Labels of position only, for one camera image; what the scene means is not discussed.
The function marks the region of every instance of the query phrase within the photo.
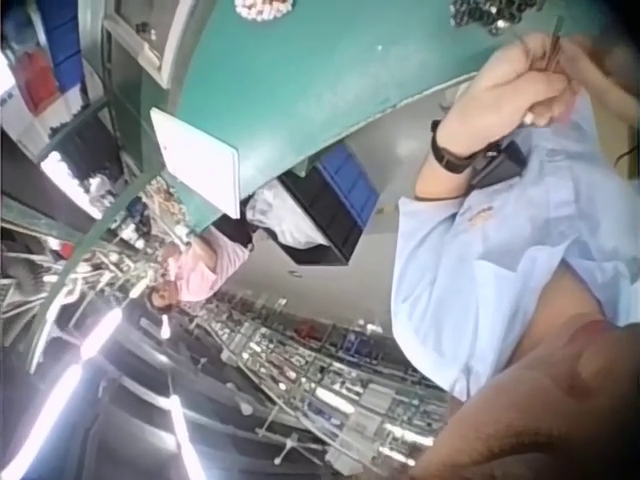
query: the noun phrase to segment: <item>cable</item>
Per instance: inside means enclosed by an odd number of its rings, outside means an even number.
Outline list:
[[[627,150],[626,152],[620,154],[616,158],[615,162],[613,162],[613,166],[617,168],[618,165],[620,164],[620,162],[624,159],[624,157],[627,157],[627,156],[631,155],[636,150],[638,150],[638,145],[635,145],[635,146],[631,147],[629,150]]]

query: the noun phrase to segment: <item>white board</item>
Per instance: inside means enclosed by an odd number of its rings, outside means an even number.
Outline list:
[[[157,108],[151,121],[167,170],[231,218],[240,218],[238,151]]]

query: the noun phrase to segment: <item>watch strap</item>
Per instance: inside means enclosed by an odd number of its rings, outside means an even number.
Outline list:
[[[464,173],[473,163],[473,157],[475,155],[471,155],[470,157],[460,158],[448,150],[440,147],[438,145],[438,141],[436,140],[436,131],[438,130],[438,126],[440,125],[440,120],[434,120],[431,122],[431,153],[433,154],[433,158],[436,159],[436,162],[440,164],[442,168],[444,168],[447,172],[453,173],[454,175],[460,175]]]

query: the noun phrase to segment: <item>woman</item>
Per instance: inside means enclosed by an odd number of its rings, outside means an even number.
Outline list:
[[[542,71],[550,43],[492,56],[400,203],[394,336],[455,398],[412,478],[627,478],[638,463],[640,199],[600,153],[583,93],[617,87],[567,40]],[[522,175],[472,190],[465,162],[507,136]]]
[[[249,258],[254,228],[240,218],[221,216],[183,252],[170,243],[161,252],[168,279],[151,287],[149,307],[167,315],[181,302],[200,302],[213,295]]]

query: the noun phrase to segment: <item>metal rack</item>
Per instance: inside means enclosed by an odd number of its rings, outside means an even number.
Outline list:
[[[322,348],[328,335],[312,350],[237,312],[234,317],[241,320],[199,319],[193,326],[222,344],[275,403],[260,435],[268,435],[275,416],[285,411],[327,444],[334,465],[364,465],[387,474],[398,462],[413,465],[416,445],[429,446],[442,427],[443,392],[341,364]]]

